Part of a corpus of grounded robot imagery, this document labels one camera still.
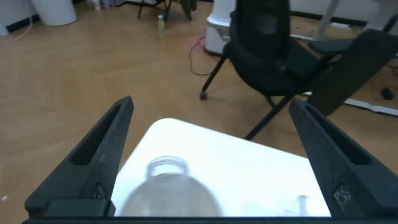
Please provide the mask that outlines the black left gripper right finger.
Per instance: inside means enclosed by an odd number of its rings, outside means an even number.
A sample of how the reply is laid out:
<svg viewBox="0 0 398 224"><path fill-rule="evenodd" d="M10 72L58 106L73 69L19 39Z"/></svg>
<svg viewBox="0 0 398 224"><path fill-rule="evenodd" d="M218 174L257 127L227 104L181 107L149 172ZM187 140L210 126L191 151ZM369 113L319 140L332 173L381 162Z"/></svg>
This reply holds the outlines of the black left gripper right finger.
<svg viewBox="0 0 398 224"><path fill-rule="evenodd" d="M333 217L397 217L397 175L309 103L289 113Z"/></svg>

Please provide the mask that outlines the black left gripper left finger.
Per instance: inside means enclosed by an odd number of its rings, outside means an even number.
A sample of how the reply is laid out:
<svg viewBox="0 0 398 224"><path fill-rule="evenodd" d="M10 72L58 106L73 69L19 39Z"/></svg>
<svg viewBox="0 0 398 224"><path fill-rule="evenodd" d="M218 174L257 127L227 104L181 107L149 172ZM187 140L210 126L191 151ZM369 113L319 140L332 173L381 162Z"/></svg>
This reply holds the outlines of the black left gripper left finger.
<svg viewBox="0 0 398 224"><path fill-rule="evenodd" d="M31 218L104 218L111 201L134 105L121 98L25 201Z"/></svg>

